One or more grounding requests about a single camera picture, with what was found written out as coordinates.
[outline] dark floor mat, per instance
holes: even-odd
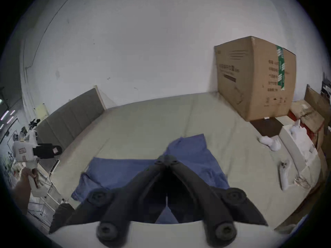
[[[262,136],[268,137],[279,135],[283,126],[276,118],[252,120],[250,123]]]

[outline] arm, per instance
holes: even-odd
[[[28,168],[23,168],[21,171],[20,180],[17,182],[12,191],[13,200],[24,215],[27,214],[27,205],[29,204],[31,194],[31,187],[28,179],[29,175],[31,175],[34,179],[37,179],[37,169],[33,169],[31,171]]]

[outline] white sock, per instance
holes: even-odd
[[[268,136],[262,136],[259,138],[259,142],[269,146],[271,151],[278,151],[281,147],[278,138],[272,139],[269,138]]]

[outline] white device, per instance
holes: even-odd
[[[14,141],[13,154],[16,162],[24,162],[26,168],[34,169],[38,166],[38,157],[33,154],[33,149],[38,146],[36,131],[29,131],[29,141]],[[34,197],[45,197],[47,195],[47,188],[43,186],[37,186],[33,177],[28,176],[31,192]]]

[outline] wall stain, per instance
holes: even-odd
[[[56,77],[56,80],[58,80],[60,78],[60,72],[58,69],[56,69],[55,77]]]

